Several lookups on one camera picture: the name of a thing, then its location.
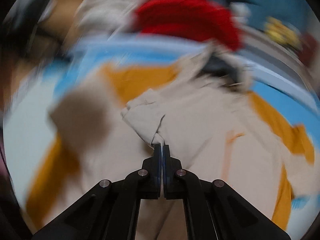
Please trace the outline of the beige and orange jacket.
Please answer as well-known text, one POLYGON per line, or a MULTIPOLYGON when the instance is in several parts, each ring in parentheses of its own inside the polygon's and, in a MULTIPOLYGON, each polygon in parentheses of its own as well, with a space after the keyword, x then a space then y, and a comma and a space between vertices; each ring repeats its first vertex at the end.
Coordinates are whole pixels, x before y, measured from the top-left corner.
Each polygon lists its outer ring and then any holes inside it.
POLYGON ((319 191, 319 155, 255 92, 233 92, 201 76, 207 53, 168 66, 108 62, 50 110, 57 129, 29 192, 26 211, 41 228, 100 179, 123 179, 168 144, 182 166, 223 179, 281 229, 294 197, 319 191))

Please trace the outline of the blue patterned bed mat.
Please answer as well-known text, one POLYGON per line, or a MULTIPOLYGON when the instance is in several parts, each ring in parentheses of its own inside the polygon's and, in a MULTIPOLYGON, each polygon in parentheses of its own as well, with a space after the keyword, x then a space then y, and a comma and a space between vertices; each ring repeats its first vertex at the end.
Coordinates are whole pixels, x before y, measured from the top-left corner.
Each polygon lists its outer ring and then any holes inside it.
MULTIPOLYGON (((33 175, 54 139, 55 129, 47 116, 52 103, 105 61, 115 61, 119 67, 135 63, 164 66, 200 49, 201 44, 176 38, 85 38, 71 51, 70 63, 20 64, 3 121, 4 152, 20 207, 25 208, 33 175)), ((253 90, 290 124, 303 124, 319 145, 319 100, 302 77, 264 49, 246 45, 239 56, 253 72, 253 90)))

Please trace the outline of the dark red cushion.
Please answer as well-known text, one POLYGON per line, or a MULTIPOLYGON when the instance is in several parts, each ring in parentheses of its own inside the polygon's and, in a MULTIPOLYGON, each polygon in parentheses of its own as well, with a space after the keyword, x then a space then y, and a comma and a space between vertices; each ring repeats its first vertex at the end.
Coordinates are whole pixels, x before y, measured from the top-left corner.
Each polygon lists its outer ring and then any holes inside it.
POLYGON ((318 41, 310 33, 303 33, 300 41, 302 48, 298 53, 298 58, 304 66, 309 68, 315 58, 318 41))

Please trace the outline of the yellow plush toys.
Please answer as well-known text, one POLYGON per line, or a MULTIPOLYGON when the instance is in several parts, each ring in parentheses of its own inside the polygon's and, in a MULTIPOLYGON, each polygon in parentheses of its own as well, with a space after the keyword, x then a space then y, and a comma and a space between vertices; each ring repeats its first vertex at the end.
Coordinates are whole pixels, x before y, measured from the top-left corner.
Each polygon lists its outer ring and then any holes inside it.
POLYGON ((301 49, 299 33, 274 17, 267 18, 264 25, 264 33, 272 41, 285 48, 301 49))

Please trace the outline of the red folded blanket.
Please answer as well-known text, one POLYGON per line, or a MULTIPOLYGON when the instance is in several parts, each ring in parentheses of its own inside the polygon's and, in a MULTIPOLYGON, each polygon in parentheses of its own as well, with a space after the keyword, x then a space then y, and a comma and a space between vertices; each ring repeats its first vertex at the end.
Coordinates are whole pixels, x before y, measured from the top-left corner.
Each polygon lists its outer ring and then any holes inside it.
POLYGON ((135 10, 135 18, 135 27, 144 34, 217 40, 232 51, 242 46, 231 12, 209 0, 149 0, 135 10))

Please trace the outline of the cream folded blanket stack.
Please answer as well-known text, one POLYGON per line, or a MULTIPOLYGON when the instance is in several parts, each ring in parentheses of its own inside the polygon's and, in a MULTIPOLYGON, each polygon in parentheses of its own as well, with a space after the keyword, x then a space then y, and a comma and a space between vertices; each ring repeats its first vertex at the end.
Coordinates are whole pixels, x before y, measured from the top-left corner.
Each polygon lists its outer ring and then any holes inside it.
POLYGON ((135 23, 135 10, 146 0, 83 0, 75 15, 83 32, 128 32, 135 23))

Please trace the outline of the white plush toy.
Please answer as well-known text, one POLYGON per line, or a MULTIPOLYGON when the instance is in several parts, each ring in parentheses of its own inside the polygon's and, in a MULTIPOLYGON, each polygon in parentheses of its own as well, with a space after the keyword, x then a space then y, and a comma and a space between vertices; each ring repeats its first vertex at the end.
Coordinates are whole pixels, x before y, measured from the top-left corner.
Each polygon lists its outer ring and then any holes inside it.
POLYGON ((232 16, 242 24, 245 24, 251 15, 251 11, 245 3, 232 2, 229 4, 232 16))

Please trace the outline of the wooden headboard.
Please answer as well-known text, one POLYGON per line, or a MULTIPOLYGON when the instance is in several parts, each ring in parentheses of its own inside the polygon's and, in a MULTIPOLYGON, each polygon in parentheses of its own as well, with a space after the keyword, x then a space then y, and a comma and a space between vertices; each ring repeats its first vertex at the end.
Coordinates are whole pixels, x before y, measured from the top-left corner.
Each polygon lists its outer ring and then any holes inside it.
POLYGON ((74 15, 83 0, 1 0, 1 111, 20 82, 78 36, 74 15))

